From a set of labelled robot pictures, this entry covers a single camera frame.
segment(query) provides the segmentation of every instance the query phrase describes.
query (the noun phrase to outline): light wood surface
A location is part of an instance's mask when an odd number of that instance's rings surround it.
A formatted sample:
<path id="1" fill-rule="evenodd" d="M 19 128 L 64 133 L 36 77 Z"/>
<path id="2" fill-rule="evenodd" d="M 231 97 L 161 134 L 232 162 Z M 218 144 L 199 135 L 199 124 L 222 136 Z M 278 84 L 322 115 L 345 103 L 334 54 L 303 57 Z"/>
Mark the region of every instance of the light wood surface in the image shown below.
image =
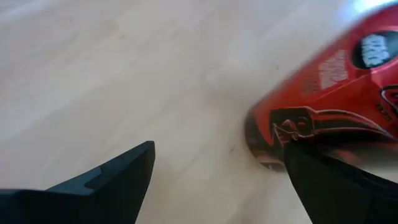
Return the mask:
<path id="1" fill-rule="evenodd" d="M 243 118 L 381 2 L 0 0 L 0 187 L 46 189 L 154 140 L 137 223 L 310 223 Z"/>

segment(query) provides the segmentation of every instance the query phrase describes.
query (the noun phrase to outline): wooden floor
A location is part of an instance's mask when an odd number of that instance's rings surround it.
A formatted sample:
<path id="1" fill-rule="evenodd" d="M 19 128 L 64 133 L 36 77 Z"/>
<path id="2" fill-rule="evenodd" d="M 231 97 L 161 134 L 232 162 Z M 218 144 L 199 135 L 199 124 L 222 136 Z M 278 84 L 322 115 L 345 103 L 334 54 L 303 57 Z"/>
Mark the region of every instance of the wooden floor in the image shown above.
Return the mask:
<path id="1" fill-rule="evenodd" d="M 0 187 L 46 189 L 154 140 L 137 223 L 310 223 L 242 121 L 376 2 L 1 0 Z"/>

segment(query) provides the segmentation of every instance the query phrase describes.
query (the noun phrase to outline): black object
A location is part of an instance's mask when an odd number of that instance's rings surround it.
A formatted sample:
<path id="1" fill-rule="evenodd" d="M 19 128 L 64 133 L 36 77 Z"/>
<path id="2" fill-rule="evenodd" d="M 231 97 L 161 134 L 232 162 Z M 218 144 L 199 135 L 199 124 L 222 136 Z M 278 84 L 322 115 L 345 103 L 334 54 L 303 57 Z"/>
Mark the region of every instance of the black object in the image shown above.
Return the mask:
<path id="1" fill-rule="evenodd" d="M 46 191 L 0 190 L 0 223 L 134 223 L 154 161 L 147 141 Z"/>
<path id="2" fill-rule="evenodd" d="M 290 142 L 284 159 L 293 186 L 314 224 L 398 223 L 398 184 Z"/>

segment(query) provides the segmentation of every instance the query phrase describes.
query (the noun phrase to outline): wood grain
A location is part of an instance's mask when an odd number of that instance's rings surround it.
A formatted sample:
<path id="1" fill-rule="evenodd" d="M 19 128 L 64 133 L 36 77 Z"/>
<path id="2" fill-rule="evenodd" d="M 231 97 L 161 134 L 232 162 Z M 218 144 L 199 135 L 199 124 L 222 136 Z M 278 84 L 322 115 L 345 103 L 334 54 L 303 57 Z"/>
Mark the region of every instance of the wood grain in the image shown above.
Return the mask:
<path id="1" fill-rule="evenodd" d="M 0 1 L 0 187 L 46 189 L 145 140 L 138 223 L 309 223 L 246 111 L 369 1 Z"/>

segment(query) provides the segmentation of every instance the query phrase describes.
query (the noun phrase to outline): red car body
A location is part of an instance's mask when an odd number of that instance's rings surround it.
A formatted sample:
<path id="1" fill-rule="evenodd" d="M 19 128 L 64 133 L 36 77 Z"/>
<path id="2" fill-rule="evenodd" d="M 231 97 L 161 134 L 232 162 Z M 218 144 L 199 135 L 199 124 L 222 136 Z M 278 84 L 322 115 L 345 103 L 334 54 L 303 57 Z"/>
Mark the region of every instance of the red car body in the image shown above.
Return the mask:
<path id="1" fill-rule="evenodd" d="M 276 169 L 291 140 L 340 133 L 395 142 L 397 55 L 393 5 L 354 26 L 254 106 L 245 124 L 251 152 Z"/>

